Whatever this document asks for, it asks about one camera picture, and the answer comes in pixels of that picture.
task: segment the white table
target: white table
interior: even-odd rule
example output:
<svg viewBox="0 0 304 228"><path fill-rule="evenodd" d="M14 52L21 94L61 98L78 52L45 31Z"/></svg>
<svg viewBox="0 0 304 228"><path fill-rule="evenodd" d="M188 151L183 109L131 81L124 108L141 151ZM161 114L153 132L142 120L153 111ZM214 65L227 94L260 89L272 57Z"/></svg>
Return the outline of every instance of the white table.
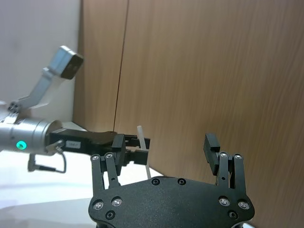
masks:
<svg viewBox="0 0 304 228"><path fill-rule="evenodd" d="M73 123L67 128L81 129ZM93 196L88 155L65 153L65 174L27 171L29 156L0 152L0 228L94 228L87 209ZM61 156L37 156L38 164L62 167ZM153 169L151 175L161 174ZM145 166L122 167L122 185L147 179ZM107 175L104 175L108 186Z"/></svg>

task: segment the wooden wall panel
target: wooden wall panel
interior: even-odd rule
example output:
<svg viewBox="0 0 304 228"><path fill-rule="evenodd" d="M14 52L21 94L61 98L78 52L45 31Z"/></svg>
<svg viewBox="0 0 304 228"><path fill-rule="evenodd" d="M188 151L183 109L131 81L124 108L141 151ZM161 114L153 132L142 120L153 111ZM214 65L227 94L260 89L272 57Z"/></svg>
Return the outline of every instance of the wooden wall panel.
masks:
<svg viewBox="0 0 304 228"><path fill-rule="evenodd" d="M214 182L205 133L245 157L259 227L304 224L304 1L130 0L115 130L150 164Z"/></svg>
<svg viewBox="0 0 304 228"><path fill-rule="evenodd" d="M73 121L92 131L113 130L127 0L84 0Z"/></svg>

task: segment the black mounting plate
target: black mounting plate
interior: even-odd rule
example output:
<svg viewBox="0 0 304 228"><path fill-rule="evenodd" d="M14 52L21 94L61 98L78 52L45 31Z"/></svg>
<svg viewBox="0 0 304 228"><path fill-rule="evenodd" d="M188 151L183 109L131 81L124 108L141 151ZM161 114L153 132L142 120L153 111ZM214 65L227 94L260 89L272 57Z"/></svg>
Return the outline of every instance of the black mounting plate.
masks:
<svg viewBox="0 0 304 228"><path fill-rule="evenodd" d="M157 177L157 181L145 180L94 194L89 215L98 228L231 228L253 218L255 210L249 197L241 191L230 188L178 178ZM119 207L111 204L120 197ZM230 205L220 205L219 198L226 197ZM104 203L100 210L93 205L97 200ZM239 201L246 201L250 208L241 209ZM106 219L112 211L113 219ZM229 212L237 214L231 219Z"/></svg>

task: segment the silver cylinder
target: silver cylinder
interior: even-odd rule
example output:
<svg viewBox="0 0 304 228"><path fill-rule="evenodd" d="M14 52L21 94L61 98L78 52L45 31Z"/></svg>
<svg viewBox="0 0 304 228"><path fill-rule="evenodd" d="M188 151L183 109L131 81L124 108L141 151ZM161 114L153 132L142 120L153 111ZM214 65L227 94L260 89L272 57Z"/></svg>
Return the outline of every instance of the silver cylinder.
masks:
<svg viewBox="0 0 304 228"><path fill-rule="evenodd" d="M14 124L0 123L0 150L53 155L48 151L49 133L62 128L60 121L25 118Z"/></svg>

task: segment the robotic arm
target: robotic arm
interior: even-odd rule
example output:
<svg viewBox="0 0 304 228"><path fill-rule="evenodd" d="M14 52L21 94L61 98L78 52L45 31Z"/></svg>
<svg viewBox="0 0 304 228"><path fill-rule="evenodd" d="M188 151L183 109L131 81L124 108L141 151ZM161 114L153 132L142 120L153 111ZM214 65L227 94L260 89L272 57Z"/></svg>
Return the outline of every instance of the robotic arm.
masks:
<svg viewBox="0 0 304 228"><path fill-rule="evenodd" d="M214 134L206 134L203 150L216 176L208 184L184 178L154 177L121 186L118 176L130 161L147 164L150 139L116 132L84 132L62 128L60 121L32 118L30 110L46 105L50 95L80 68L81 56L61 46L29 96L0 102L0 151L29 153L28 171L66 171L63 151L91 156L93 197L88 212L98 228L242 228L255 213L246 195L243 157L220 152ZM63 171L37 165L35 155L62 155ZM104 172L109 189L105 189Z"/></svg>
<svg viewBox="0 0 304 228"><path fill-rule="evenodd" d="M35 154L54 155L61 152L62 142L49 143L49 133L61 129L60 121L32 118L31 109L47 105L61 83L74 77L83 58L66 46L61 46L29 96L13 101L7 107L0 103L0 151L29 153L28 170L57 171L35 164Z"/></svg>

